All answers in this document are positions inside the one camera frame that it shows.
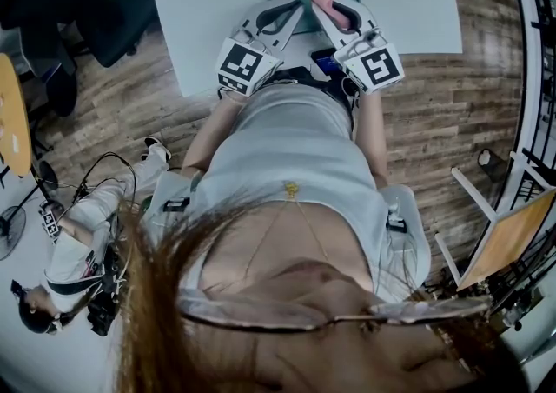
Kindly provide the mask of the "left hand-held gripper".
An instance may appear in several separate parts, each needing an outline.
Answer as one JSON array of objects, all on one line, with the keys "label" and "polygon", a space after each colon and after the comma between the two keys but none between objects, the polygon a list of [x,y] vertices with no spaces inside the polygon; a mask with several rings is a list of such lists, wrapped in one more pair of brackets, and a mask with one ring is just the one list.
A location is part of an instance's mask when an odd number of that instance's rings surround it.
[{"label": "left hand-held gripper", "polygon": [[301,0],[267,0],[252,6],[226,37],[215,72],[221,88],[250,97],[283,64],[282,50],[304,14]]}]

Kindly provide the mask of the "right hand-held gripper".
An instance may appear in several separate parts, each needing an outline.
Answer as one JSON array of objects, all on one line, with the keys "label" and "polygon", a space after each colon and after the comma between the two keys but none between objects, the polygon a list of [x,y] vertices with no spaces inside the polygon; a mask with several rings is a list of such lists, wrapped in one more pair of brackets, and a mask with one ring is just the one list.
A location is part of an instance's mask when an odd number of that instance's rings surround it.
[{"label": "right hand-held gripper", "polygon": [[405,77],[397,49],[388,42],[371,11],[355,0],[334,0],[332,8],[346,20],[339,28],[318,5],[312,11],[332,45],[334,60],[363,94],[372,94]]}]

